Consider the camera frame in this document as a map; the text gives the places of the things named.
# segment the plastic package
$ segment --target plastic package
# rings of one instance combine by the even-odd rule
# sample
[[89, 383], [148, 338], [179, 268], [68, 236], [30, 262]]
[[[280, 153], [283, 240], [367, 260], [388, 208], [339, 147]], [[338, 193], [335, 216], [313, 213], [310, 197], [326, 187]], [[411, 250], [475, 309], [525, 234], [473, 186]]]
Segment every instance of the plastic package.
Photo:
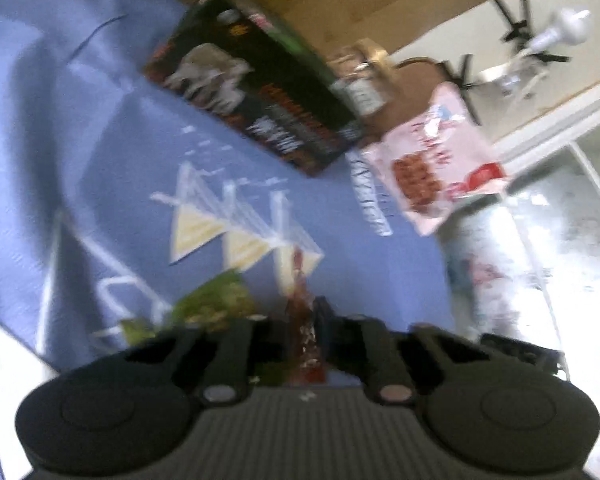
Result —
[[454, 203], [498, 193], [507, 184], [452, 83], [434, 90], [429, 109], [368, 145], [363, 156], [419, 234], [432, 234]]

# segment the blue tablecloth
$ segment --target blue tablecloth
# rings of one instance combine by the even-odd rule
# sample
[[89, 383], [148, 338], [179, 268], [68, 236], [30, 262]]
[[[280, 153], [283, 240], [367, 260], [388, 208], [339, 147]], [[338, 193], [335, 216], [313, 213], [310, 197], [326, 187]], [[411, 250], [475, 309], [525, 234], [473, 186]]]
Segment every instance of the blue tablecloth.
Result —
[[[156, 320], [220, 272], [221, 236], [170, 264], [176, 183], [188, 171], [219, 201], [233, 182], [265, 224], [283, 192], [324, 255], [309, 288], [338, 313], [449, 328], [435, 239], [381, 195], [386, 223], [372, 228], [352, 185], [353, 174], [362, 196], [364, 167], [343, 157], [307, 178], [143, 78], [184, 10], [174, 0], [0, 0], [0, 323], [65, 370], [120, 346], [121, 317]], [[268, 307], [281, 303], [273, 268], [272, 252], [244, 273]]]

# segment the yellow triangle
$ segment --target yellow triangle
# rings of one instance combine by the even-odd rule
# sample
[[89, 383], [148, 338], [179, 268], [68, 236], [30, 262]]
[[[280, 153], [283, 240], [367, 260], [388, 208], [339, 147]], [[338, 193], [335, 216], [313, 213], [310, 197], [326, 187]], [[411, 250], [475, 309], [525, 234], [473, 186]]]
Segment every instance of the yellow triangle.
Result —
[[190, 206], [176, 209], [171, 234], [171, 261], [176, 262], [224, 232], [224, 223]]
[[[276, 263], [276, 279], [278, 280], [278, 289], [284, 296], [288, 296], [294, 290], [294, 250], [293, 245], [283, 245], [278, 247], [274, 254]], [[313, 251], [302, 252], [302, 272], [305, 276], [309, 276], [318, 266], [323, 254], [314, 253]]]
[[242, 229], [231, 229], [222, 238], [224, 268], [238, 269], [241, 272], [251, 269], [271, 247], [266, 240]]

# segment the pink candy bag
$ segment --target pink candy bag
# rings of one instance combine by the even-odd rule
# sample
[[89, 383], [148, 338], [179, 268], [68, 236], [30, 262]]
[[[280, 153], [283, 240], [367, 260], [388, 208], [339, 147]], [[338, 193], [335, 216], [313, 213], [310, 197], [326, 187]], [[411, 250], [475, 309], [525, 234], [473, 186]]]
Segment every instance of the pink candy bag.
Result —
[[422, 236], [448, 218], [458, 199], [498, 193], [507, 185], [452, 83], [438, 85], [429, 110], [388, 131], [363, 156]]

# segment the tiled floor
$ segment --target tiled floor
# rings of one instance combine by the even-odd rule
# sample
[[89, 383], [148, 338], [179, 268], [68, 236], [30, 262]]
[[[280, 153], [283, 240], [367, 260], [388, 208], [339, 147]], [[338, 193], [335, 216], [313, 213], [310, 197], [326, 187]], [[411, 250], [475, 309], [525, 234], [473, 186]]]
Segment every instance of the tiled floor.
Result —
[[[457, 212], [440, 240], [458, 332], [491, 332], [562, 349], [570, 380], [600, 410], [596, 176], [600, 126], [518, 178], [507, 194]], [[600, 439], [587, 466], [600, 479]]]

